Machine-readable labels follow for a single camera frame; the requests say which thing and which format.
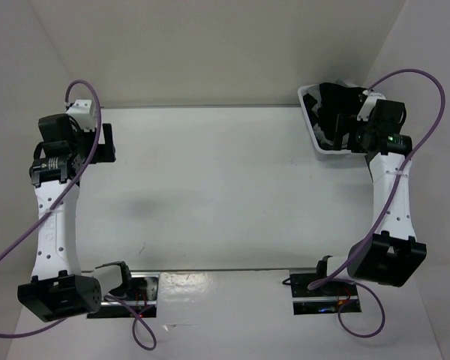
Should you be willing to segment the black skirt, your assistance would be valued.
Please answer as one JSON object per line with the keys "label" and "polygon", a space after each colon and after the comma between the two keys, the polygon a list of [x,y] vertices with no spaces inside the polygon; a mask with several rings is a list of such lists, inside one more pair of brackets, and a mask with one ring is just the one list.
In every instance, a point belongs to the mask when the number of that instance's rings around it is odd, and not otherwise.
{"label": "black skirt", "polygon": [[322,82],[306,90],[302,100],[322,149],[334,150],[337,116],[341,113],[357,116],[362,107],[359,96],[364,90],[333,82]]}

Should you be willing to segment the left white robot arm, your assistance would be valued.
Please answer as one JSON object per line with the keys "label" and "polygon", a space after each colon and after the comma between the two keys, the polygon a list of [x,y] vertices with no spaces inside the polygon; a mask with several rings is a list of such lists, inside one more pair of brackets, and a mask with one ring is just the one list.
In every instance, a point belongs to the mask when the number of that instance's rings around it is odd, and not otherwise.
{"label": "left white robot arm", "polygon": [[19,302],[45,323],[100,310],[105,296],[127,299],[134,280],[123,261],[98,266],[85,276],[76,245],[80,170],[84,164],[112,163],[110,124],[94,115],[71,112],[40,118],[41,142],[29,170],[37,197],[37,255],[29,283],[17,290]]}

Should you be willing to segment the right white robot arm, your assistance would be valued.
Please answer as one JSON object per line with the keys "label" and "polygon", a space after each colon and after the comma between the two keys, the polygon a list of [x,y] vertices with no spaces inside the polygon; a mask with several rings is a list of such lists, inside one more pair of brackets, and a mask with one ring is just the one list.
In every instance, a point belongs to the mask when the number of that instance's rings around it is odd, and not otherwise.
{"label": "right white robot arm", "polygon": [[368,97],[362,105],[335,111],[334,145],[347,137],[347,148],[365,156],[373,183],[373,224],[334,271],[313,276],[317,292],[329,295],[340,285],[339,274],[352,279],[402,287],[423,263],[427,246],[417,241],[410,211],[413,141],[401,134],[407,119],[404,103]]}

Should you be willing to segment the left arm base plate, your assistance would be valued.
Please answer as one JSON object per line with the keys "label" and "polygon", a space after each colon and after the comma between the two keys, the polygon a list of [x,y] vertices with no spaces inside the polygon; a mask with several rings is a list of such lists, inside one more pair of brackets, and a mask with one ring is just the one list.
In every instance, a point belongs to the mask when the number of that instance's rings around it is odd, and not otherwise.
{"label": "left arm base plate", "polygon": [[[124,301],[142,318],[155,318],[157,315],[158,272],[132,271],[131,285],[126,291],[115,295]],[[117,301],[103,301],[97,313],[86,316],[88,319],[127,319],[132,314]]]}

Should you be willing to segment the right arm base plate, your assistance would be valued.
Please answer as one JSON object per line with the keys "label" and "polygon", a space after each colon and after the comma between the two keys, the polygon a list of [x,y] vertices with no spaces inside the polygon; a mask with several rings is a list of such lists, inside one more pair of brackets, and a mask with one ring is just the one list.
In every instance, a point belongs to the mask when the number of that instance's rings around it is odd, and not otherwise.
{"label": "right arm base plate", "polygon": [[314,268],[296,268],[289,271],[282,284],[290,288],[293,314],[319,315],[336,314],[340,307],[343,313],[361,313],[357,287],[348,283],[327,283],[309,290],[309,283],[318,279]]}

